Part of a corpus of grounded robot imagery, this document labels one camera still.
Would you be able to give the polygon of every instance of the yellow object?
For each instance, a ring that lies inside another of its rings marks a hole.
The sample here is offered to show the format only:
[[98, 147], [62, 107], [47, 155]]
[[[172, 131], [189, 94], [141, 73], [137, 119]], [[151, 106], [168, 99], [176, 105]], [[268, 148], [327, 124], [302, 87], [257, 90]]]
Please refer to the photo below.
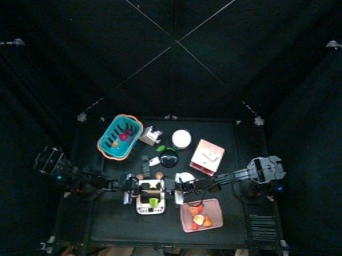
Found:
[[205, 216], [204, 227], [209, 228], [212, 226], [213, 226], [213, 221], [212, 221], [210, 217], [206, 215]]
[[198, 224], [198, 225], [202, 225], [204, 224], [204, 221], [205, 221], [205, 216], [204, 215], [197, 215], [194, 217], [194, 222]]
[[113, 148], [118, 148], [119, 147], [119, 142], [118, 141], [114, 141], [113, 143]]

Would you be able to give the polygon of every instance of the pink tray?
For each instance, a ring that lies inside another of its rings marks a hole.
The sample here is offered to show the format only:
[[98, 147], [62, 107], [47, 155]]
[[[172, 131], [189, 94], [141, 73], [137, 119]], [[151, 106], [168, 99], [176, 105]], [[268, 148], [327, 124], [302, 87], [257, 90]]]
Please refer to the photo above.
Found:
[[192, 216], [189, 212], [189, 204], [184, 204], [181, 206], [181, 221], [182, 221], [182, 226], [185, 232], [198, 232], [198, 231], [205, 231], [213, 228], [220, 228], [224, 226], [224, 219], [222, 219], [222, 211], [221, 211], [221, 206], [220, 206], [220, 201], [218, 199], [206, 199], [204, 200], [205, 208], [204, 211], [201, 212], [202, 215], [209, 215], [212, 221], [213, 221], [213, 226], [206, 228], [204, 226], [200, 226], [198, 230], [193, 229], [193, 221], [194, 217]]

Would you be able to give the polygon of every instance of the red fruit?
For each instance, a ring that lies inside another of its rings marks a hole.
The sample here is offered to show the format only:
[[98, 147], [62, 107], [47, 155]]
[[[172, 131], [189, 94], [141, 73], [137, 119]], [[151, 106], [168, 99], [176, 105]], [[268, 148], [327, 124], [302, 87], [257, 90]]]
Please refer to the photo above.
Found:
[[193, 229], [198, 230], [198, 224], [196, 222], [193, 222]]
[[122, 141], [126, 141], [126, 140], [129, 139], [129, 134], [122, 133], [122, 134], [119, 135], [119, 138], [121, 138]]
[[205, 206], [204, 206], [204, 204], [201, 204], [201, 205], [198, 206], [198, 212], [202, 212], [202, 211], [204, 211], [204, 208], [205, 208]]

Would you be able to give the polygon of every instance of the white object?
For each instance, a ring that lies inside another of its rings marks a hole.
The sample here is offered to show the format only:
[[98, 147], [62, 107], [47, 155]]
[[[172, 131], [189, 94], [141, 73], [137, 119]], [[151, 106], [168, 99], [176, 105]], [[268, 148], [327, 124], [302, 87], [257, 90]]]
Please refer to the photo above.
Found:
[[[196, 179], [194, 175], [189, 172], [177, 173], [176, 182], [190, 182]], [[182, 205], [185, 203], [185, 194], [182, 191], [176, 191], [176, 203]]]
[[225, 148], [202, 139], [193, 155], [190, 166], [213, 176], [218, 171], [224, 154]]
[[164, 134], [161, 131], [153, 132], [153, 126], [146, 127], [143, 134], [139, 137], [139, 140], [143, 141], [150, 146], [154, 146], [156, 143], [160, 143], [161, 140], [158, 140], [158, 137]]
[[261, 116], [256, 117], [254, 124], [262, 126], [265, 124], [265, 119]]
[[204, 155], [212, 162], [214, 162], [218, 159], [217, 154], [209, 148], [205, 150]]
[[143, 190], [145, 193], [149, 194], [160, 194], [160, 202], [157, 207], [151, 207], [150, 202], [143, 202], [142, 200], [142, 194], [137, 197], [137, 212], [142, 215], [156, 215], [162, 214], [166, 211], [166, 193], [161, 190], [153, 190], [154, 187], [161, 183], [161, 188], [165, 187], [165, 181], [164, 180], [141, 180], [139, 186], [143, 183], [150, 184], [149, 190]]
[[153, 158], [153, 159], [149, 161], [149, 165], [150, 165], [150, 166], [156, 166], [156, 165], [158, 165], [158, 164], [161, 164], [160, 157], [156, 157], [156, 158]]
[[188, 130], [178, 130], [173, 134], [173, 144], [176, 149], [186, 149], [192, 143], [192, 135]]

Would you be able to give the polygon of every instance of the wire basket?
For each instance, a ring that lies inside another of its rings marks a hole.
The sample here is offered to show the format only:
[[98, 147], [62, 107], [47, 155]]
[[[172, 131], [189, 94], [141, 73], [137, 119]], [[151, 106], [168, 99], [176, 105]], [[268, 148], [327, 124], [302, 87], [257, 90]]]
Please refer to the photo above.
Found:
[[125, 160], [143, 132], [143, 124], [133, 115], [118, 115], [98, 141], [98, 149], [111, 160]]

